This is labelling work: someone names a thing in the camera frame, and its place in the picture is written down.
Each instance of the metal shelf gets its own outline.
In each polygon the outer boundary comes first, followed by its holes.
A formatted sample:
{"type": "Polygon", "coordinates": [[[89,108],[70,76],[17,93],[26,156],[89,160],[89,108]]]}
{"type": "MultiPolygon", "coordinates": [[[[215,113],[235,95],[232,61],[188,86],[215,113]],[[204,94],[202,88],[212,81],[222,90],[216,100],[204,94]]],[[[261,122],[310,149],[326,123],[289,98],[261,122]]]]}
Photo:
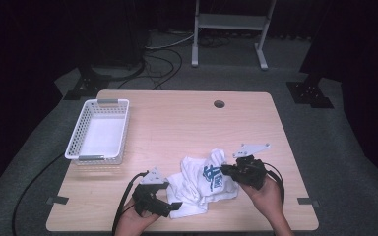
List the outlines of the metal shelf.
{"type": "Polygon", "coordinates": [[[267,70],[268,65],[263,54],[263,44],[265,42],[267,30],[275,9],[276,0],[271,0],[270,8],[266,16],[244,16],[244,15],[220,15],[199,13],[199,1],[196,0],[195,28],[192,45],[192,66],[198,67],[198,31],[199,28],[228,29],[228,30],[257,30],[261,31],[260,41],[254,43],[260,68],[267,70]]]}
{"type": "Polygon", "coordinates": [[[266,21],[264,16],[238,16],[199,14],[199,28],[230,30],[263,30],[266,21]]]}

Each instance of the white towel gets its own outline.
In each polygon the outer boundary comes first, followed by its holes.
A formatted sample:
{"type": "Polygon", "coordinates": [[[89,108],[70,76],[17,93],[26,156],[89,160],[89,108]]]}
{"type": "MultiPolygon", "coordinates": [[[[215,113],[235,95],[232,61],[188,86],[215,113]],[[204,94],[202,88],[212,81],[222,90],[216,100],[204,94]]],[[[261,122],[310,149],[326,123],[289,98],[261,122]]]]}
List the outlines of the white towel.
{"type": "Polygon", "coordinates": [[[223,150],[213,149],[206,159],[185,157],[181,173],[167,178],[167,199],[170,203],[183,202],[180,210],[170,213],[171,218],[205,213],[209,202],[235,198],[238,184],[223,175],[220,167],[225,163],[223,150]]]}

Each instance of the table top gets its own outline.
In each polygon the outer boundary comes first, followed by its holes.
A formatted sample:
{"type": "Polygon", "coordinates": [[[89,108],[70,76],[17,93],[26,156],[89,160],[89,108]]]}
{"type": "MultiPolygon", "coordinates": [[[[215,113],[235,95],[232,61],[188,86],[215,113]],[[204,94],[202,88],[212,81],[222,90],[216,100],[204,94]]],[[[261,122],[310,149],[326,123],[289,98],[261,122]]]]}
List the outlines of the table top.
{"type": "MultiPolygon", "coordinates": [[[[223,149],[228,164],[241,144],[271,144],[256,158],[278,168],[285,187],[284,213],[292,230],[315,230],[318,219],[308,198],[281,119],[272,97],[265,92],[102,90],[102,98],[128,99],[130,120],[120,165],[70,164],[47,220],[50,231],[110,231],[125,188],[140,172],[158,167],[163,177],[180,172],[185,156],[206,158],[223,149]],[[223,108],[214,103],[221,101],[223,108]]],[[[166,201],[165,190],[157,197],[166,201]]],[[[232,200],[209,203],[205,214],[177,219],[161,217],[148,232],[248,232],[272,230],[240,189],[232,200]]]]}

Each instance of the human hand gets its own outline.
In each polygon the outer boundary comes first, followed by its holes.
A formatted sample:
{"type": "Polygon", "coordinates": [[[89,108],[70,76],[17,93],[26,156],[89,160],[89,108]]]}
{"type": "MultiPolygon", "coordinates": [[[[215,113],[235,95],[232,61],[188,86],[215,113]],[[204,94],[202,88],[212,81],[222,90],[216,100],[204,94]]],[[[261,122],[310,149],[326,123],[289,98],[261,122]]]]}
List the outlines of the human hand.
{"type": "Polygon", "coordinates": [[[276,235],[293,235],[284,217],[281,190],[275,180],[266,175],[263,187],[260,190],[241,183],[240,186],[250,197],[254,207],[269,220],[276,235]]]}
{"type": "Polygon", "coordinates": [[[140,216],[134,210],[134,203],[134,200],[131,198],[124,206],[125,211],[123,211],[119,218],[115,236],[138,236],[142,234],[149,225],[160,218],[158,214],[151,214],[145,217],[140,216]]]}

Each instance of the dark background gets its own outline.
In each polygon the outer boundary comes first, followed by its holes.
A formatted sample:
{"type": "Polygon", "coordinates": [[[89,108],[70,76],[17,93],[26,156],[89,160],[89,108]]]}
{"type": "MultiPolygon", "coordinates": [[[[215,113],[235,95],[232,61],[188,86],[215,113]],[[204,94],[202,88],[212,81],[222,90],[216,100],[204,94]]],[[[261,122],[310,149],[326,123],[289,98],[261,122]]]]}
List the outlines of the dark background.
{"type": "MultiPolygon", "coordinates": [[[[203,0],[201,11],[263,14],[268,4],[203,0]]],[[[0,0],[0,176],[62,98],[57,78],[81,63],[135,64],[145,32],[191,30],[194,10],[184,0],[0,0]]],[[[378,1],[279,0],[268,36],[312,39],[300,71],[343,83],[347,118],[378,166],[378,1]]]]}

